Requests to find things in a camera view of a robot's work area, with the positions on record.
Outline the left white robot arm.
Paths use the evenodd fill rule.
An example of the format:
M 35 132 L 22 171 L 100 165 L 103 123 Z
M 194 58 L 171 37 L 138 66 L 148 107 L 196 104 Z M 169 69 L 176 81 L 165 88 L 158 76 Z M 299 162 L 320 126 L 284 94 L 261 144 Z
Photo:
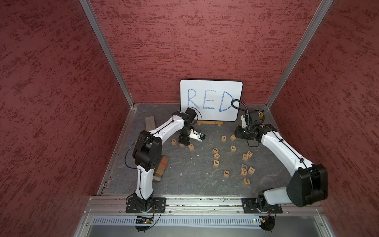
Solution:
M 175 111 L 169 120 L 158 128 L 143 130 L 134 142 L 132 157 L 137 170 L 137 188 L 133 199 L 143 212 L 148 212 L 153 206 L 153 176 L 154 170 L 161 162 L 162 146 L 174 133 L 180 131 L 179 142 L 190 146 L 190 140 L 202 142 L 205 135 L 194 129 L 194 121 L 202 119 L 201 113 L 193 107 L 185 112 Z

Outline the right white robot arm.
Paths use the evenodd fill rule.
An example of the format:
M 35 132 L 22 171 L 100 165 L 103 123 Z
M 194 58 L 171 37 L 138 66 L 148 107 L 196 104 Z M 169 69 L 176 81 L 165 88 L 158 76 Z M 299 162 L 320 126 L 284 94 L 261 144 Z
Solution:
M 267 147 L 291 175 L 287 186 L 258 192 L 255 207 L 260 213 L 268 213 L 282 204 L 303 207 L 327 199 L 327 169 L 297 152 L 273 126 L 257 125 L 252 131 L 248 131 L 246 127 L 238 125 L 235 136 L 247 141 L 255 139 Z

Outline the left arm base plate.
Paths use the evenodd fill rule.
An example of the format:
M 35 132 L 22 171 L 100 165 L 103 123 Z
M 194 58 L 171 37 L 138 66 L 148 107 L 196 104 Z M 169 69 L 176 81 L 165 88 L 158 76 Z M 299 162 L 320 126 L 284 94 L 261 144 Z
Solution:
M 126 203 L 126 213 L 148 213 L 160 214 L 165 212 L 166 198 L 150 197 L 147 200 L 142 200 L 139 197 L 131 197 Z

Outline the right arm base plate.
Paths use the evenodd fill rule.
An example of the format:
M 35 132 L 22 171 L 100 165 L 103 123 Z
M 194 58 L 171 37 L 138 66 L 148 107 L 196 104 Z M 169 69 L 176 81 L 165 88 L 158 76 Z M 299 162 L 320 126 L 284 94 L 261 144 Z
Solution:
M 283 213 L 282 207 L 280 204 L 276 205 L 265 205 L 264 207 L 259 207 L 256 198 L 248 197 L 241 199 L 242 208 L 245 214 L 281 214 Z

